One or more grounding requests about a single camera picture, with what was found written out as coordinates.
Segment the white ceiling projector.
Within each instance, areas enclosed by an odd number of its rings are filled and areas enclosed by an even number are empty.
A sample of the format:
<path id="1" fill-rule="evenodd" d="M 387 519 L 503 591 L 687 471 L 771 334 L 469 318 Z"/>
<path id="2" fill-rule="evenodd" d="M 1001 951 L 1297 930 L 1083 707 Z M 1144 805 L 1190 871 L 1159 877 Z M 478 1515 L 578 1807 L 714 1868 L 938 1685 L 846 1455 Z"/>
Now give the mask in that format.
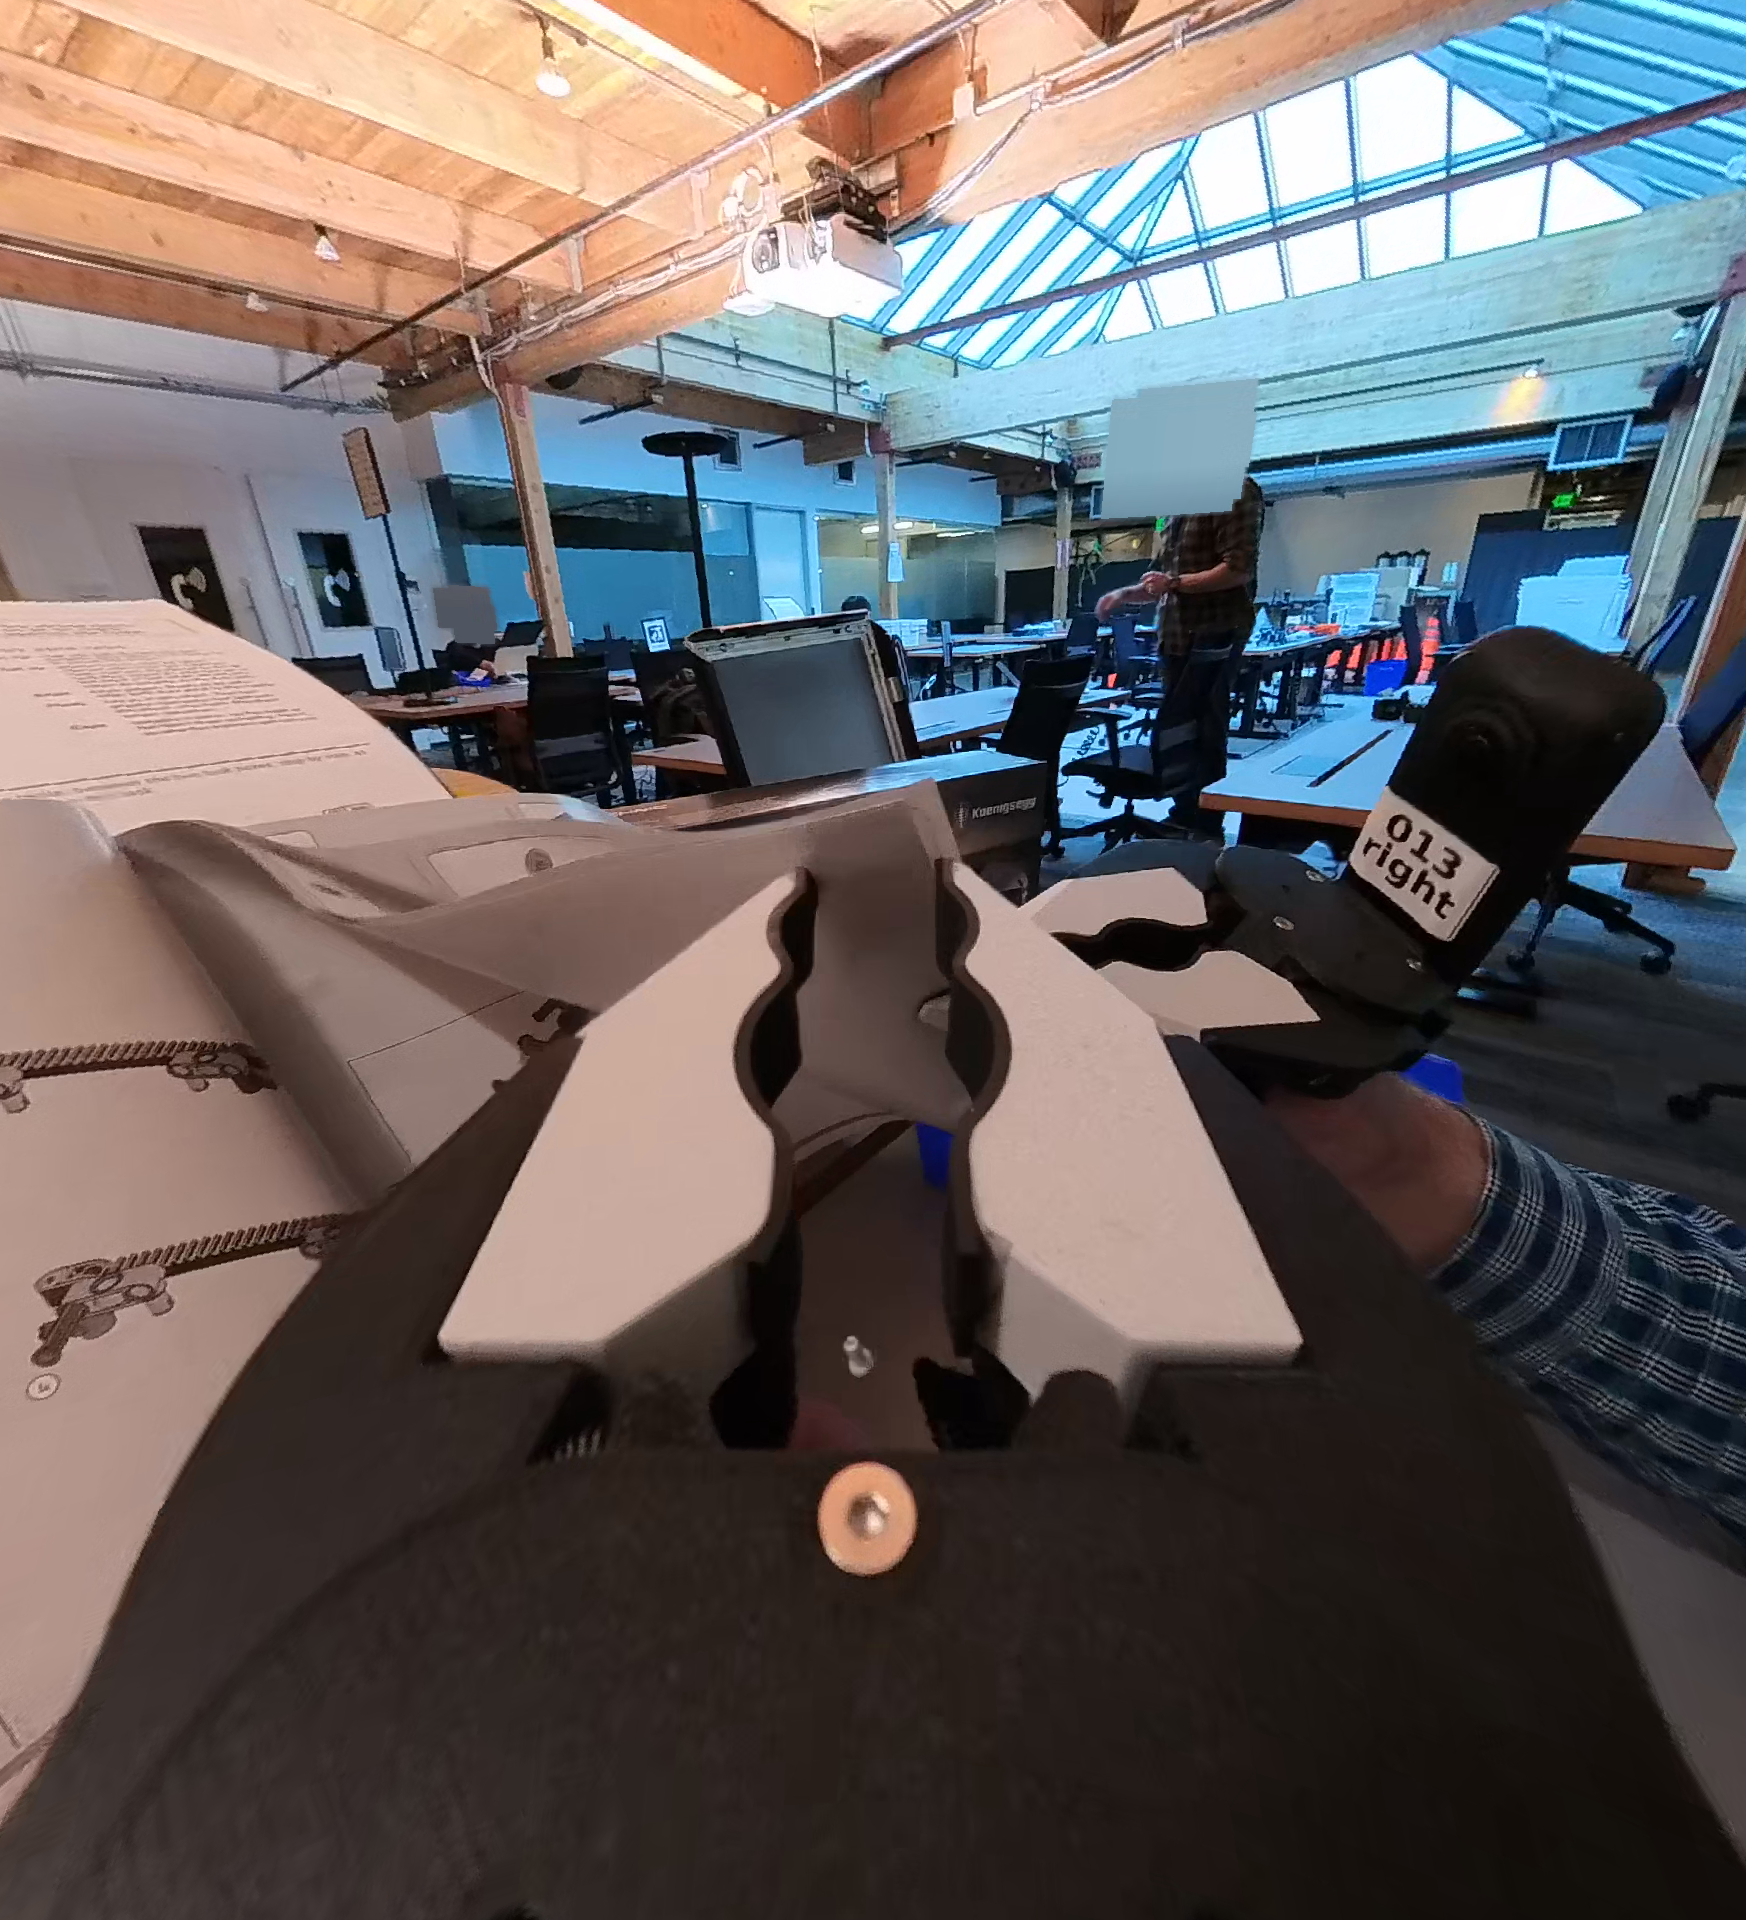
<path id="1" fill-rule="evenodd" d="M 871 319 L 905 293 L 902 252 L 844 215 L 775 220 L 745 234 L 722 302 L 728 314 L 775 309 L 818 319 Z"/>

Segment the black lego box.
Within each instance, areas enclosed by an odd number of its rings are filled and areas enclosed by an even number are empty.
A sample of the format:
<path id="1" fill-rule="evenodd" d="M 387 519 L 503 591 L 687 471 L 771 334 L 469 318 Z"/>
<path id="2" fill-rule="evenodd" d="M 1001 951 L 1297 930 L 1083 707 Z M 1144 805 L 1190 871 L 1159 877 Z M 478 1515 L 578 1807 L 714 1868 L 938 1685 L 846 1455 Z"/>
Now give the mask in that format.
<path id="1" fill-rule="evenodd" d="M 615 808 L 618 819 L 670 830 L 732 830 L 803 822 L 826 808 L 893 794 L 938 800 L 956 851 L 1014 902 L 1037 889 L 1046 842 L 1048 767 L 1042 760 L 966 750 L 854 774 L 765 785 L 704 788 Z"/>

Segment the printed paper sheet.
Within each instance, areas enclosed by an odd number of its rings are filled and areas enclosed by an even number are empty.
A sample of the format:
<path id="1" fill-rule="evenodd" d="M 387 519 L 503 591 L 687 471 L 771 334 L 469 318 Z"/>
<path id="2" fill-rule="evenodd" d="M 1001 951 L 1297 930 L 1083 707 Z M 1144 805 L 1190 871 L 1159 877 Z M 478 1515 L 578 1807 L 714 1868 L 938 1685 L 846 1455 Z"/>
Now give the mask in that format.
<path id="1" fill-rule="evenodd" d="M 152 598 L 0 602 L 0 800 L 16 797 L 111 830 L 265 829 L 449 789 L 314 676 Z"/>

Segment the black wall poster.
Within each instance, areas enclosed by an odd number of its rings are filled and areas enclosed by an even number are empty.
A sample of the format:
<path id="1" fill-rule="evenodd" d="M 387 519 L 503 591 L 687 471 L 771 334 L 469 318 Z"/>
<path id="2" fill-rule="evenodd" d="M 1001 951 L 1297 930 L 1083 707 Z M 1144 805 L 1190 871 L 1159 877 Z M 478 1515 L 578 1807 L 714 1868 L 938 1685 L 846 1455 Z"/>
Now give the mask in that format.
<path id="1" fill-rule="evenodd" d="M 137 525 L 137 535 L 161 598 L 214 627 L 237 634 L 237 618 L 205 528 Z"/>
<path id="2" fill-rule="evenodd" d="M 309 600 L 322 629 L 371 627 L 372 610 L 351 538 L 346 532 L 297 532 Z"/>

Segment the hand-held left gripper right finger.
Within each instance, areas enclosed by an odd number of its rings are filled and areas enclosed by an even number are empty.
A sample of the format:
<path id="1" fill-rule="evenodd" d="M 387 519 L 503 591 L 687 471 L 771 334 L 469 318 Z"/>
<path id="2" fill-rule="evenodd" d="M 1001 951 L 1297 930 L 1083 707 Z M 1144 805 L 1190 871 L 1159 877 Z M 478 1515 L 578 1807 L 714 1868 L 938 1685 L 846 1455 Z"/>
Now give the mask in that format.
<path id="1" fill-rule="evenodd" d="M 1009 1443 L 1060 1376 L 1129 1417 L 1163 1369 L 1290 1366 L 1304 1337 L 1168 1049 L 1187 1038 L 970 868 L 935 887 L 970 1107 L 948 1188 L 957 1360 L 913 1366 L 933 1443 Z"/>

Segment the white table with wooden edge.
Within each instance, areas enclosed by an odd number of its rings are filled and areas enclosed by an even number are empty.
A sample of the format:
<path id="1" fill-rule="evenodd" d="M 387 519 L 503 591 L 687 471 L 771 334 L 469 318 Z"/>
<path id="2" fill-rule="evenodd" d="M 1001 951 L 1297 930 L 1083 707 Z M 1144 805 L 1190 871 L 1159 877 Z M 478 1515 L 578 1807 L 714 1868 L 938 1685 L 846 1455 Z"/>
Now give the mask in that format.
<path id="1" fill-rule="evenodd" d="M 1351 868 L 1400 907 L 1438 907 L 1429 924 L 1452 930 L 1499 871 L 1470 841 L 1447 835 L 1423 801 L 1397 800 L 1388 785 L 1426 711 L 1415 705 L 1405 718 L 1365 713 L 1317 726 L 1248 758 L 1206 785 L 1199 804 L 1291 827 L 1350 829 Z M 1674 726 L 1657 729 L 1568 851 L 1570 861 L 1705 871 L 1723 871 L 1733 856 Z"/>

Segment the lego instruction booklet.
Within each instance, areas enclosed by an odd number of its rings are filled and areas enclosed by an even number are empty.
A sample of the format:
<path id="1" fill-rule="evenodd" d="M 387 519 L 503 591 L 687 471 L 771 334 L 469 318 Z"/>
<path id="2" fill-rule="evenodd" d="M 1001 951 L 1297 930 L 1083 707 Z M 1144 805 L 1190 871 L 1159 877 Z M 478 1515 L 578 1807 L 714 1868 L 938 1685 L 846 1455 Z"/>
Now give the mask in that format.
<path id="1" fill-rule="evenodd" d="M 797 1147 L 941 1121 L 920 789 L 680 829 L 460 797 L 111 830 L 0 800 L 0 1824 L 161 1506 L 348 1217 L 784 868 L 818 883 Z"/>

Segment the person's right forearm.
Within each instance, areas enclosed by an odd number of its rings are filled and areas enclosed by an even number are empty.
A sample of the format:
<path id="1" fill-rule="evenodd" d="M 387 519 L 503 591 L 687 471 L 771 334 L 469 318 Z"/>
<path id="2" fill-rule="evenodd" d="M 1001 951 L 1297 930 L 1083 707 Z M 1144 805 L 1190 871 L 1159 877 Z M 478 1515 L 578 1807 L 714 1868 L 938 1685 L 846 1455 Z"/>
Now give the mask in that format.
<path id="1" fill-rule="evenodd" d="M 1746 1229 L 1474 1131 L 1480 1205 L 1434 1287 L 1587 1452 L 1746 1550 Z"/>

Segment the blue plastic bin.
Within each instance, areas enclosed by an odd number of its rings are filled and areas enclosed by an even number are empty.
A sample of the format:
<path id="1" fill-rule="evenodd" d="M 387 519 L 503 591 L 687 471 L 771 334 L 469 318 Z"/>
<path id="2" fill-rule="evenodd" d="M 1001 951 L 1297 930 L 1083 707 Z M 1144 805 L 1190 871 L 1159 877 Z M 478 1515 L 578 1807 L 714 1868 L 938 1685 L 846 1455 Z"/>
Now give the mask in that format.
<path id="1" fill-rule="evenodd" d="M 1412 1068 L 1401 1070 L 1400 1078 L 1450 1104 L 1466 1104 L 1463 1070 L 1442 1053 L 1423 1055 Z M 911 1137 L 924 1180 L 943 1190 L 949 1177 L 951 1133 L 929 1124 L 913 1124 Z"/>

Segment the person's right hand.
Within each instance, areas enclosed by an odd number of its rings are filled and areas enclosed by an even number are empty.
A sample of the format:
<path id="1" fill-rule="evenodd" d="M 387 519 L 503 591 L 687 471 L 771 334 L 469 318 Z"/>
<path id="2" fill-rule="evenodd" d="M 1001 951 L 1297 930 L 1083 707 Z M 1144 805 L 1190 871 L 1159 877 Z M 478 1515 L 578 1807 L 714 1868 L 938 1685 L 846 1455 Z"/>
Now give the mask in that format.
<path id="1" fill-rule="evenodd" d="M 1493 1167 L 1484 1127 L 1392 1073 L 1340 1098 L 1268 1092 L 1264 1105 L 1452 1301 L 1454 1263 L 1479 1225 Z"/>

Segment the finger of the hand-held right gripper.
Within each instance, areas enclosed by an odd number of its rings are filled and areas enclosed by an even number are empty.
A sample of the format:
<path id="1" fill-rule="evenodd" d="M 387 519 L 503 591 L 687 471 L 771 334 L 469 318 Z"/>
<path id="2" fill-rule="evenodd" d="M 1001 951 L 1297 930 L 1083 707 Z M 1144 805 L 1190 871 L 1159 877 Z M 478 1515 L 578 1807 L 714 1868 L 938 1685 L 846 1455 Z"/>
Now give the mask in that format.
<path id="1" fill-rule="evenodd" d="M 1163 1036 L 1212 1036 L 1315 1028 L 1317 1011 L 1296 981 L 1199 936 L 1104 938 L 1093 952 L 1100 976 Z"/>
<path id="2" fill-rule="evenodd" d="M 1028 923 L 1078 960 L 1196 960 L 1212 936 L 1204 890 L 1176 868 L 1066 879 Z"/>

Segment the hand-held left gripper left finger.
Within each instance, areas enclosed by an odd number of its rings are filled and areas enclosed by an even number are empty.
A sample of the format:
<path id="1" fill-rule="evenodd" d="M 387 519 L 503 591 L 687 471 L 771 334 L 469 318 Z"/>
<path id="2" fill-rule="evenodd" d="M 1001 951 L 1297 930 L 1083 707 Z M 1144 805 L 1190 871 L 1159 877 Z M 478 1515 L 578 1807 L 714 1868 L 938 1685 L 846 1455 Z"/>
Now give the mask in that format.
<path id="1" fill-rule="evenodd" d="M 803 1064 L 817 883 L 794 868 L 584 1032 L 438 1327 L 457 1360 L 664 1383 L 737 1447 L 797 1425 L 803 1252 L 775 1101 Z"/>

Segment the grey computer monitor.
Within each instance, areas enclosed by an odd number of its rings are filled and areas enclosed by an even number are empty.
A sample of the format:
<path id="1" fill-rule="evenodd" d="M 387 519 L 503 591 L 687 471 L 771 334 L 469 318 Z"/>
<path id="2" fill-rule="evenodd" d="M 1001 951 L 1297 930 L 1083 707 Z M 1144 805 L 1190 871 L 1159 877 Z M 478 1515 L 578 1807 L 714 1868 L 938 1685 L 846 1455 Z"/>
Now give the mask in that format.
<path id="1" fill-rule="evenodd" d="M 731 783 L 850 776 L 920 756 L 903 653 L 871 610 L 699 629 L 684 650 Z"/>

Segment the black floor lamp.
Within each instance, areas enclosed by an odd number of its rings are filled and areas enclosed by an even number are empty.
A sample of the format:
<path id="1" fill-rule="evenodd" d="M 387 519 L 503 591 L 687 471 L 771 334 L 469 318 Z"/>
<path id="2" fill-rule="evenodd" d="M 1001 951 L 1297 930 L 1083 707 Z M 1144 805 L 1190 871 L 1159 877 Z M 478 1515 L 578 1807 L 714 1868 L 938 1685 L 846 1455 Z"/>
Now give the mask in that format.
<path id="1" fill-rule="evenodd" d="M 709 629 L 714 625 L 711 588 L 695 469 L 701 458 L 721 465 L 728 453 L 738 450 L 738 439 L 727 427 L 687 425 L 645 434 L 642 446 L 649 457 L 675 463 L 682 469 L 694 553 L 698 622 L 701 629 Z"/>

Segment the black office chair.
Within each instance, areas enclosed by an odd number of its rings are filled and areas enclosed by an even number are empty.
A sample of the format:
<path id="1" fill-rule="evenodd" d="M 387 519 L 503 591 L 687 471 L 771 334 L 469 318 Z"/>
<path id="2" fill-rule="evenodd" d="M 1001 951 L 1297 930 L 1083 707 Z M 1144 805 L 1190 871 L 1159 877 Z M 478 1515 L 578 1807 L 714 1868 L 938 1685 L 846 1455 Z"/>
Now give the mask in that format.
<path id="1" fill-rule="evenodd" d="M 1166 658 L 1147 743 L 1126 747 L 1111 735 L 1104 751 L 1060 765 L 1062 776 L 1088 779 L 1102 800 L 1125 804 L 1097 829 L 1104 853 L 1141 839 L 1221 837 L 1201 811 L 1199 796 L 1224 772 L 1229 694 L 1238 658 L 1238 644 Z"/>
<path id="2" fill-rule="evenodd" d="M 606 808 L 636 804 L 636 774 L 603 661 L 536 655 L 525 667 L 525 720 L 536 785 Z"/>

